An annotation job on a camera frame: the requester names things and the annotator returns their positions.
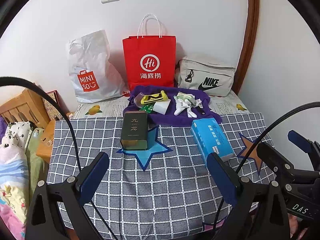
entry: nike swoosh logo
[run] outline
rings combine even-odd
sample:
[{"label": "nike swoosh logo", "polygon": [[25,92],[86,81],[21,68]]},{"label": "nike swoosh logo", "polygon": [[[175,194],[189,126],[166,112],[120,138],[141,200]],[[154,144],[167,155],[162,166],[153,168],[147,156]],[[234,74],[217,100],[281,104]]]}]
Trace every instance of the nike swoosh logo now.
[{"label": "nike swoosh logo", "polygon": [[217,88],[217,87],[221,87],[221,86],[222,86],[222,85],[219,85],[219,86],[212,86],[212,87],[204,88],[204,87],[202,86],[202,84],[203,84],[203,82],[199,85],[198,90],[206,91],[206,90],[208,90],[208,89]]}]

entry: blue tissue box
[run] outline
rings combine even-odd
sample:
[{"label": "blue tissue box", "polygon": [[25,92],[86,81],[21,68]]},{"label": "blue tissue box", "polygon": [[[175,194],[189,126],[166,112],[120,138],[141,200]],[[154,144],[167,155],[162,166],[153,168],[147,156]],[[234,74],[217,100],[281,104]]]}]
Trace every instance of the blue tissue box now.
[{"label": "blue tissue box", "polygon": [[222,161],[229,160],[233,155],[233,149],[214,118],[194,120],[191,132],[201,152],[205,165],[207,156],[215,152]]}]

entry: wooden headboard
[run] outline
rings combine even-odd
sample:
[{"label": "wooden headboard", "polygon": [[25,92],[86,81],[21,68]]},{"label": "wooden headboard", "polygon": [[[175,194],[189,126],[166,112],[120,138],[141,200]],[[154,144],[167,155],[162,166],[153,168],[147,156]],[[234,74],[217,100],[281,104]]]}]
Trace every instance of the wooden headboard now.
[{"label": "wooden headboard", "polygon": [[46,128],[50,122],[41,96],[25,89],[20,95],[0,106],[0,115],[9,122],[31,121],[37,127]]}]

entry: purple towel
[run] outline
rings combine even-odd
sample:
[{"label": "purple towel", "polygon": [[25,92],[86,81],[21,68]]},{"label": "purple towel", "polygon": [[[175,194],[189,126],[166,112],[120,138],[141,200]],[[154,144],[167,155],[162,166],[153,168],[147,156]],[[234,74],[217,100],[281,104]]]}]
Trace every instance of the purple towel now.
[{"label": "purple towel", "polygon": [[5,134],[5,130],[7,129],[7,126],[8,126],[7,123],[5,122],[5,120],[0,115],[0,143],[1,143],[2,137]]},{"label": "purple towel", "polygon": [[[149,119],[152,120],[155,124],[166,124],[174,127],[190,127],[192,121],[195,119],[202,118],[215,118],[218,123],[222,122],[220,115],[212,112],[209,108],[208,104],[210,102],[210,98],[206,93],[201,90],[193,90],[193,89],[184,89],[184,88],[173,88],[173,87],[158,87],[158,86],[136,86],[133,91],[131,91],[130,98],[128,99],[129,105],[124,109],[124,113],[127,111],[137,111],[139,108],[134,103],[134,98],[142,92],[145,95],[152,95],[156,93],[160,93],[161,90],[167,94],[168,98],[171,99],[169,107],[165,115],[152,112],[152,114],[148,114]],[[195,99],[201,99],[203,111],[205,114],[199,113],[196,108],[191,108],[191,110],[197,115],[197,118],[188,117],[187,111],[183,110],[180,114],[175,116],[173,113],[176,110],[176,101],[173,96],[176,96],[178,92],[182,92],[185,94],[193,94]]]}]

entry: yellow phone holder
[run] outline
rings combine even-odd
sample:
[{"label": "yellow phone holder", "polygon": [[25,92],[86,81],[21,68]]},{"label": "yellow phone holder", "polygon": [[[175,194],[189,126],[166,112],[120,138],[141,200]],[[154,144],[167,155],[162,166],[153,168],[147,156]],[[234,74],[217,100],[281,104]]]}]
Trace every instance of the yellow phone holder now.
[{"label": "yellow phone holder", "polygon": [[150,103],[154,103],[157,101],[166,101],[168,100],[168,96],[166,95],[166,93],[161,90],[161,93],[158,94],[153,94],[153,95],[145,95],[142,99],[141,99],[141,104],[142,105],[147,105]]}]

